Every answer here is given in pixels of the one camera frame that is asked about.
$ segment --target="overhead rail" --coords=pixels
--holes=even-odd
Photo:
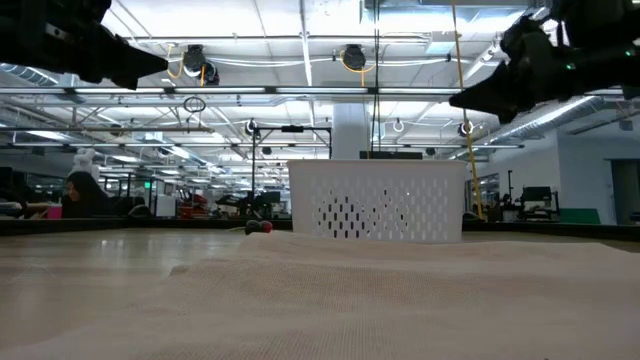
[[[114,87],[4,87],[0,95],[401,95],[451,96],[461,91],[453,87],[335,87],[335,86],[262,86],[262,87],[141,87],[136,90]],[[587,96],[619,97],[622,89],[594,91]]]

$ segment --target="pillar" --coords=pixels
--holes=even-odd
[[[334,160],[360,159],[360,151],[369,148],[371,118],[366,106],[335,104],[333,106],[332,147]]]

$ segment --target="white plastic basket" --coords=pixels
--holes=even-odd
[[[461,241],[465,163],[288,162],[293,230],[335,238]]]

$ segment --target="person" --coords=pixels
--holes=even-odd
[[[74,172],[67,178],[67,195],[62,199],[63,218],[91,218],[110,216],[109,196],[85,171]]]

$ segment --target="robotic claw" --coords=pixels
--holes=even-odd
[[[557,46],[541,30],[547,20],[559,23]],[[629,100],[640,95],[638,24],[640,9],[632,0],[556,0],[549,16],[524,16],[508,29],[500,47],[510,61],[449,103],[495,114],[506,124],[538,103],[612,86],[622,86]]]

